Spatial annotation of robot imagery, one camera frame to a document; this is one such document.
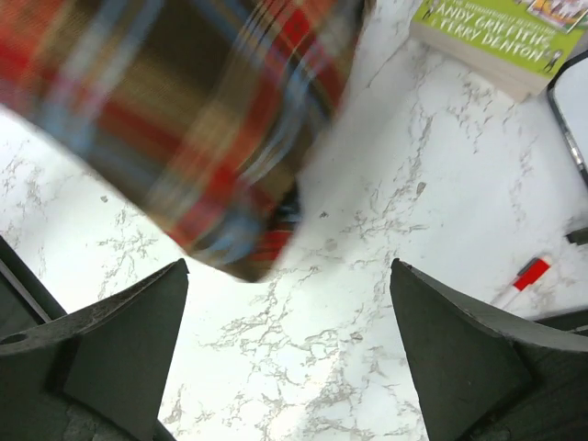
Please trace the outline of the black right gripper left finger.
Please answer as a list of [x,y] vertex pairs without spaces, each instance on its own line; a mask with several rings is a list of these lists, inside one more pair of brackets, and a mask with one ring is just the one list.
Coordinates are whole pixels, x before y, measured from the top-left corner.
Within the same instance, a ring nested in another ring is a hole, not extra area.
[[116,295],[2,337],[2,439],[153,440],[187,288],[179,259]]

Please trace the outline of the red capped whiteboard marker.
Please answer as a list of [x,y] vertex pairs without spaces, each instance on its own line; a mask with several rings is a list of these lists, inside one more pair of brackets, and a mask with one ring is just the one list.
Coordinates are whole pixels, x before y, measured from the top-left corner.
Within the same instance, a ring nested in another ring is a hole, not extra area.
[[506,309],[520,293],[534,285],[551,268],[551,258],[547,254],[532,257],[516,274],[513,281],[506,286],[491,302],[493,307]]

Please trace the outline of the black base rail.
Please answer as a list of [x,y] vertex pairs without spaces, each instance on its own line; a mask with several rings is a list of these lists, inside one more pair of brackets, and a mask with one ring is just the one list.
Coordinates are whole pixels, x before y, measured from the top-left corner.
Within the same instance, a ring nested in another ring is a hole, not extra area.
[[15,250],[1,238],[1,337],[66,315]]

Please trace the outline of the green treehouse paperback book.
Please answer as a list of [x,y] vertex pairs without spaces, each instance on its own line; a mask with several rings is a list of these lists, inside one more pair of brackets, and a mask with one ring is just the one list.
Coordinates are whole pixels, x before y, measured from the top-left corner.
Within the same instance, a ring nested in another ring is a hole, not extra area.
[[410,23],[516,102],[543,92],[586,35],[585,1],[423,1]]

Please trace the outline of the red brown plaid shirt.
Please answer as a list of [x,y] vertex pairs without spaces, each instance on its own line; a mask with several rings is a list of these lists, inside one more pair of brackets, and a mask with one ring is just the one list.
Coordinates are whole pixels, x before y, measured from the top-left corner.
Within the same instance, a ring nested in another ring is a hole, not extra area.
[[248,282],[300,223],[369,1],[4,1],[1,102]]

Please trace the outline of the black framed whiteboard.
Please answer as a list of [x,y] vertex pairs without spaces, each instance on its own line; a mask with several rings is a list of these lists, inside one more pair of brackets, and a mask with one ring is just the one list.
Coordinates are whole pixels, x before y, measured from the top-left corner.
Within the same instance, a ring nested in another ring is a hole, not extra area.
[[587,185],[587,50],[562,65],[548,84],[547,100],[576,169]]

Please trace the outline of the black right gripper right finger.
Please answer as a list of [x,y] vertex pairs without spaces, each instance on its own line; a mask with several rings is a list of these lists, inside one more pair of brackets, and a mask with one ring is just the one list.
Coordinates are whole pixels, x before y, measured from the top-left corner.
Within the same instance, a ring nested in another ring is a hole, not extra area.
[[429,439],[586,439],[585,310],[530,321],[400,259],[390,294]]

